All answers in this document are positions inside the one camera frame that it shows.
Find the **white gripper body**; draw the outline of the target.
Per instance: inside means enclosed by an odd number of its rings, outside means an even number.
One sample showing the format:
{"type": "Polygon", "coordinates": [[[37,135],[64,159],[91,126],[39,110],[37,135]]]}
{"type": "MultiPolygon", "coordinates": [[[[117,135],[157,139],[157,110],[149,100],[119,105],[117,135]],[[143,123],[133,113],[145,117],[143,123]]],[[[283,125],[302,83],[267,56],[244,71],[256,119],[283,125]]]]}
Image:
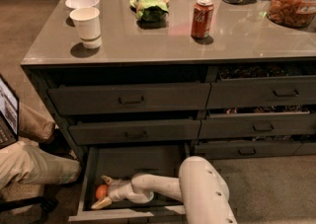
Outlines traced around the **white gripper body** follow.
{"type": "Polygon", "coordinates": [[[132,193],[129,180],[113,180],[108,187],[108,197],[114,202],[129,199],[132,193]]]}

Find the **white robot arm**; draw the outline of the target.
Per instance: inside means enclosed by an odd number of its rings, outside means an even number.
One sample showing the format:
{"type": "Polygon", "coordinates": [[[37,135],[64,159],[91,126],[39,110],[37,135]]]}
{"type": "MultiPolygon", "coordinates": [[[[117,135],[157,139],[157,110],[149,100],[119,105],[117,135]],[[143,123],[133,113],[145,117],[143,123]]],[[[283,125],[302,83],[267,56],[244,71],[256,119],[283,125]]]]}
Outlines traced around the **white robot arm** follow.
{"type": "Polygon", "coordinates": [[[229,205],[226,181],[202,157],[187,158],[180,166],[178,178],[139,173],[130,180],[108,176],[102,179],[108,190],[92,205],[94,210],[125,199],[147,203],[157,192],[180,201],[189,224],[237,224],[229,205]]]}

